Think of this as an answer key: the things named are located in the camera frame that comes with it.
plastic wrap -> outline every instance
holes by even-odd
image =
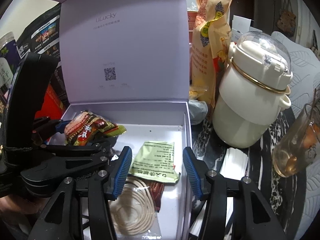
[[[101,137],[116,137],[124,132],[126,128],[123,125],[112,123],[90,111],[81,112],[64,129],[67,143],[74,146],[86,145]]]
[[[190,86],[189,87],[189,99],[190,100],[197,99],[198,97],[202,96],[207,91],[208,91],[208,87]]]
[[[189,100],[190,124],[196,125],[201,123],[208,113],[208,106],[204,101]]]
[[[122,194],[109,206],[118,239],[161,239],[150,187],[142,180],[128,177]]]

coiled white cord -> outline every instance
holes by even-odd
[[[128,177],[122,194],[116,201],[109,202],[109,205],[114,227],[123,235],[141,234],[153,224],[153,199],[149,187],[141,179]],[[132,215],[132,210],[135,210],[137,217],[128,222],[126,218]]]

snack package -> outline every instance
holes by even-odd
[[[86,145],[97,133],[114,137],[126,132],[123,125],[117,125],[89,111],[77,115],[65,127],[64,133],[69,145]]]
[[[180,175],[174,170],[174,143],[146,141],[132,160],[129,174],[163,183],[176,183]]]
[[[232,0],[196,0],[199,12],[192,35],[192,85],[208,87],[199,97],[208,105],[211,120],[215,106],[215,91],[225,69],[231,29],[227,11]]]

blue gripper pad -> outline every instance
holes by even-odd
[[[123,148],[117,160],[110,161],[108,167],[110,176],[108,182],[104,185],[104,192],[108,200],[116,200],[121,195],[131,162],[132,150],[129,146]]]
[[[197,160],[190,147],[184,148],[182,159],[193,195],[195,195],[197,199],[205,199],[211,190],[205,177],[205,174],[209,171],[208,166],[204,161]]]

white gift box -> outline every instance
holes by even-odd
[[[55,0],[61,2],[60,56],[70,120],[90,110],[127,132],[114,147],[174,142],[180,180],[165,186],[158,222],[162,239],[187,239],[191,189],[182,150],[191,146],[186,0]],[[57,134],[52,144],[62,144]]]

